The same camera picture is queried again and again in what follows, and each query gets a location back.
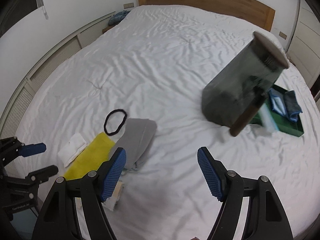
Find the yellow cleaning cloth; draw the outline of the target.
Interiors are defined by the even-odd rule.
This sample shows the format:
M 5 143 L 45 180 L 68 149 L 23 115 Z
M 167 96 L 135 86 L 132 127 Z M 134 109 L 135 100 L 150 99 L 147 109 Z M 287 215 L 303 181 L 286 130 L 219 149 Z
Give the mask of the yellow cleaning cloth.
M 99 133 L 93 141 L 72 161 L 63 175 L 67 180 L 82 178 L 90 171 L 96 171 L 109 159 L 111 148 L 115 145 L 104 132 Z

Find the black hair band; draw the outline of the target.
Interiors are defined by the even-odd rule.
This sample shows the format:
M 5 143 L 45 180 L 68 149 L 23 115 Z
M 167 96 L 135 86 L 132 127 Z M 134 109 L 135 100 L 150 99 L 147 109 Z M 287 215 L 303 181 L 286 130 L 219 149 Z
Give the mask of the black hair band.
M 127 120 L 127 112 L 124 109 L 114 109 L 105 118 L 103 129 L 107 136 L 112 137 L 120 132 Z

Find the grey cloth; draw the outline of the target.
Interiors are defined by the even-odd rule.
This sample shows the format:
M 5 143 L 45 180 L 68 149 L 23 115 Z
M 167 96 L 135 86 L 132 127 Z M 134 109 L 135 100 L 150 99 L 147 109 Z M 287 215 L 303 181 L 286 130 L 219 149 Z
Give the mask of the grey cloth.
M 126 170 L 138 170 L 146 158 L 156 130 L 157 124 L 153 120 L 129 118 L 124 134 L 111 148 L 108 158 L 110 159 L 116 149 L 121 147 L 126 152 L 124 168 Z

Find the white mesh cloth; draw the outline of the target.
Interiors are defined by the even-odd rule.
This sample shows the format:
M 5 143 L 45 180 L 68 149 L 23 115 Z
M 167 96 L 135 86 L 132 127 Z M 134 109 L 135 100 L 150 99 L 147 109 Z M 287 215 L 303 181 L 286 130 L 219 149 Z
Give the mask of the white mesh cloth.
M 80 133 L 74 134 L 71 139 L 61 148 L 57 156 L 63 166 L 67 168 L 76 157 L 86 148 L 87 142 Z

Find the blue grey microfiber towel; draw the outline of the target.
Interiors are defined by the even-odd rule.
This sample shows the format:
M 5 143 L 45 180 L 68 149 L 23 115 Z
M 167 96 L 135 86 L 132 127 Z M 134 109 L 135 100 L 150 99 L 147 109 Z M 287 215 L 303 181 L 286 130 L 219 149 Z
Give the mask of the blue grey microfiber towel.
M 281 93 L 271 88 L 268 93 L 271 100 L 272 111 L 287 118 L 290 122 L 296 123 L 300 113 L 303 111 L 297 102 L 295 91 L 291 90 Z

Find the beige packaged sponge pack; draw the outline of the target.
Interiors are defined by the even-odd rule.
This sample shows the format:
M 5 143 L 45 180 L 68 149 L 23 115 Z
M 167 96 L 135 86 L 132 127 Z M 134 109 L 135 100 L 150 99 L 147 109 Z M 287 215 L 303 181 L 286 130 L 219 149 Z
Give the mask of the beige packaged sponge pack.
M 120 200 L 123 188 L 124 188 L 124 183 L 121 180 L 119 180 L 116 184 L 116 187 L 114 188 L 112 196 L 108 197 L 107 200 L 103 202 L 103 207 L 107 208 L 110 211 L 114 211 L 116 208 L 116 205 Z

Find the clear zip bag blue strip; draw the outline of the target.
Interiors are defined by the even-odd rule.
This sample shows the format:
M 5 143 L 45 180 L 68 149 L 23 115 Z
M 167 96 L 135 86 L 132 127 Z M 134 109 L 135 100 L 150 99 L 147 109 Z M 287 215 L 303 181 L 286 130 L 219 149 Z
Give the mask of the clear zip bag blue strip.
M 261 123 L 268 132 L 273 133 L 279 131 L 279 128 L 265 103 L 260 107 L 258 114 L 260 116 Z

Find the green metal tray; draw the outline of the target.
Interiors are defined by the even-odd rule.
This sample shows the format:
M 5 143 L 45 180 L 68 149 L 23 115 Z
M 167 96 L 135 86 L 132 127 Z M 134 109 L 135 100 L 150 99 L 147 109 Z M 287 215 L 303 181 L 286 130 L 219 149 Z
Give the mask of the green metal tray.
M 295 137 L 304 134 L 300 114 L 303 113 L 294 91 L 273 85 L 261 109 L 251 124 L 260 125 L 269 132 L 280 131 Z

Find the white radiator cover panels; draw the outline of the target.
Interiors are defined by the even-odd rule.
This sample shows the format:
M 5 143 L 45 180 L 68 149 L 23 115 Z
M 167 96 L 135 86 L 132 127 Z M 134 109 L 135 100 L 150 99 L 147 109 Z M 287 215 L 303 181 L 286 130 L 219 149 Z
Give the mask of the white radiator cover panels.
M 99 38 L 114 14 L 113 11 L 84 25 L 56 44 L 37 61 L 17 86 L 2 113 L 2 139 L 15 135 L 25 111 L 50 74 L 61 63 Z

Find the white bed duvet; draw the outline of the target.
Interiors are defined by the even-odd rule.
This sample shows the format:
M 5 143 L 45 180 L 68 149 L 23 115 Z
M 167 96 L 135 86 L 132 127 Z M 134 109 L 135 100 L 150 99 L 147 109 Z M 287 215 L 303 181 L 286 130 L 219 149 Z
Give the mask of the white bed duvet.
M 294 236 L 319 215 L 319 110 L 291 66 L 277 85 L 296 93 L 301 137 L 248 125 L 231 137 L 201 113 L 203 88 L 248 44 L 257 26 L 192 7 L 142 6 L 58 66 L 31 101 L 17 130 L 46 152 L 15 161 L 20 175 L 56 165 L 73 135 L 91 142 L 110 111 L 151 119 L 157 132 L 142 166 L 126 173 L 108 220 L 118 239 L 207 238 L 221 204 L 197 163 L 205 146 L 243 177 L 270 178 Z

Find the white wardrobe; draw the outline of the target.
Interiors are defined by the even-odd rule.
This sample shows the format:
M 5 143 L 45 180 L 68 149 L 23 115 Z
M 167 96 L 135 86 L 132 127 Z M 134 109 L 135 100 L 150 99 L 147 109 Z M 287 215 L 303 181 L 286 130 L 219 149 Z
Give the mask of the white wardrobe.
M 287 55 L 309 88 L 319 76 L 319 20 L 305 0 L 300 0 L 298 20 Z

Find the blue cloth on nightstand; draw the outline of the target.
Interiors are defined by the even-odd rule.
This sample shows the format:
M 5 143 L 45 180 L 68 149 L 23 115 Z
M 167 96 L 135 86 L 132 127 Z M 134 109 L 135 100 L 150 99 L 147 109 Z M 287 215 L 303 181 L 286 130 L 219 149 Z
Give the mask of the blue cloth on nightstand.
M 119 24 L 129 13 L 130 13 L 130 11 L 123 10 L 123 11 L 120 11 L 120 12 L 114 14 L 109 19 L 108 25 L 117 25 L 117 24 Z

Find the wooden headboard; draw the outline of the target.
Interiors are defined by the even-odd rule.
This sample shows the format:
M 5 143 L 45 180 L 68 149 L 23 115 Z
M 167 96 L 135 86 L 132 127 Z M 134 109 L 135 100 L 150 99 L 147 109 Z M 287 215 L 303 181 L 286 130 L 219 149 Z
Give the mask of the wooden headboard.
M 257 0 L 138 0 L 141 5 L 186 5 L 234 16 L 271 31 L 276 11 Z

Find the wall switch plate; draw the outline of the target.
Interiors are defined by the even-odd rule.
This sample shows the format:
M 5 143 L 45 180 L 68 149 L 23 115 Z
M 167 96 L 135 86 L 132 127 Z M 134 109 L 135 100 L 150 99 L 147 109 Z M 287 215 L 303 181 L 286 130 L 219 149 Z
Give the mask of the wall switch plate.
M 134 6 L 135 6 L 134 3 L 126 3 L 126 4 L 123 4 L 124 9 L 133 8 Z
M 279 32 L 279 36 L 281 37 L 281 38 L 283 38 L 283 39 L 287 39 L 287 35 L 286 34 L 284 34 L 283 32 Z

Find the left wall switch plate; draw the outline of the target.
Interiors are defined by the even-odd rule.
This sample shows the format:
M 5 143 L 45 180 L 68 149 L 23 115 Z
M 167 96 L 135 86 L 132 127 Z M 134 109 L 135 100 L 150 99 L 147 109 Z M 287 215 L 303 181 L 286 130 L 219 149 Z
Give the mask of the left wall switch plate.
M 134 3 L 126 3 L 126 4 L 123 4 L 124 9 L 133 8 L 134 6 L 135 6 Z

